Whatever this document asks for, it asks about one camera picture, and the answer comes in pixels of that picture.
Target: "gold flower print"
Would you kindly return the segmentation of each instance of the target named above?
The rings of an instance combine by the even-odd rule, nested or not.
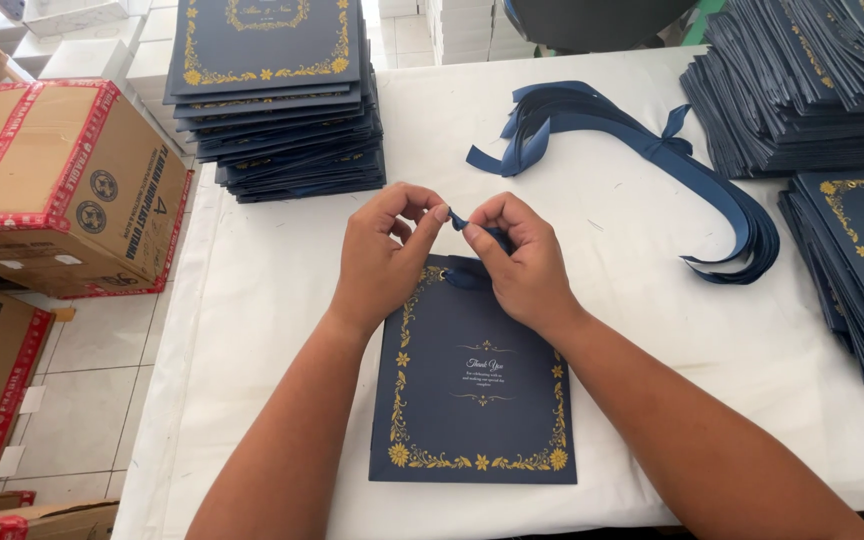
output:
[[[185,76],[183,78],[189,85],[198,85],[199,81],[202,80],[202,73],[199,73],[195,69],[189,69],[185,72]]]
[[[339,56],[332,60],[332,71],[335,73],[342,73],[349,67],[349,61],[342,56]]]
[[[409,450],[402,443],[396,443],[389,448],[389,458],[395,465],[405,467],[405,462],[409,460]]]
[[[552,461],[552,470],[559,471],[566,467],[566,462],[569,461],[569,455],[562,451],[561,448],[555,448],[552,455],[549,455],[549,460]]]

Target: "white tablecloth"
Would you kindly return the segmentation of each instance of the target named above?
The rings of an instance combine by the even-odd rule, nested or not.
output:
[[[782,248],[759,281],[726,286],[694,276],[678,259],[730,251],[734,235],[726,220],[610,135],[555,134],[542,161],[515,178],[465,163],[472,144],[501,156],[506,142],[498,134],[511,92],[534,83],[585,81],[661,133],[668,112],[686,102],[678,77],[702,51],[380,72],[389,182],[436,190],[462,216],[500,191],[516,193],[555,226],[572,287],[590,312],[762,426],[853,508],[864,509],[864,386],[856,362],[826,330],[809,274],[776,210],[783,182],[739,182],[774,217]],[[709,163],[694,116],[680,136]],[[210,484],[326,309],[346,219],[373,194],[239,205],[209,182],[206,167],[116,540],[185,535]],[[433,253],[473,254],[448,227]],[[577,485],[367,481],[378,338],[362,362],[330,538],[496,538],[675,523],[574,377]]]

